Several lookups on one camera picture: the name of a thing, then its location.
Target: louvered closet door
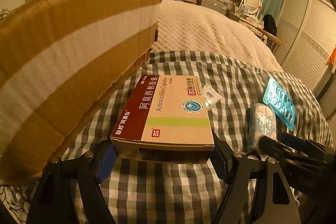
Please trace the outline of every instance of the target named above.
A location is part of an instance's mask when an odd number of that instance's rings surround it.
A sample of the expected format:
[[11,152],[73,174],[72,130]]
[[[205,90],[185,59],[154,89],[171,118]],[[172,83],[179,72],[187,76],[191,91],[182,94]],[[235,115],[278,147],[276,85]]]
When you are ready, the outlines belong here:
[[282,68],[313,90],[325,72],[335,43],[336,12],[320,0],[309,0],[302,28]]
[[283,7],[277,24],[277,37],[283,41],[274,56],[282,65],[301,27],[307,10],[308,0],[283,0]]

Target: black backpack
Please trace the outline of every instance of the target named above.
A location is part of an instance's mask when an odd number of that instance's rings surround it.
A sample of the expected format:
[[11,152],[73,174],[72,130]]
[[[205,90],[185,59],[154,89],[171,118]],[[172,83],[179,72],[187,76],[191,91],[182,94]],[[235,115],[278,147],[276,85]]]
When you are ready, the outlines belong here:
[[276,36],[277,26],[275,25],[274,18],[271,15],[265,15],[263,20],[264,20],[264,30]]

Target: white quilted blanket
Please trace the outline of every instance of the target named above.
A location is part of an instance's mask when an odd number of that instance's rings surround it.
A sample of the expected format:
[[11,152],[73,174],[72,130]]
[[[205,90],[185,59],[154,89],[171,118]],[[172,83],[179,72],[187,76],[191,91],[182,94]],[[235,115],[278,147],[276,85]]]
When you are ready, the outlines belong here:
[[158,28],[153,51],[212,52],[261,69],[283,71],[269,48],[248,28],[214,10],[163,0]]

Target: red logo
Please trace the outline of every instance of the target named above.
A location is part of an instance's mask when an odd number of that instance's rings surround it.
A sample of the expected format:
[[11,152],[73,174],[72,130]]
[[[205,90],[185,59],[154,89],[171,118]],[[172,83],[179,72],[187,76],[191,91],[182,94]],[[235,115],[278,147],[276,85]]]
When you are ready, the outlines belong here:
[[152,137],[160,137],[160,129],[153,129],[152,131]]
[[188,95],[196,95],[196,90],[188,90]]

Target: cardboard box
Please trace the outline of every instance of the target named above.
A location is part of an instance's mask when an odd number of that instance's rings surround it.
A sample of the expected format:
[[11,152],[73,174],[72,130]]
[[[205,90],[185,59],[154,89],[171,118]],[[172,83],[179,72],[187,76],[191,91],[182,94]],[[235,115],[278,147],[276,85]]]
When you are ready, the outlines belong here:
[[199,78],[143,75],[111,141],[126,159],[204,164],[214,141]]
[[1,179],[21,185],[62,155],[148,57],[160,2],[30,0],[0,22]]

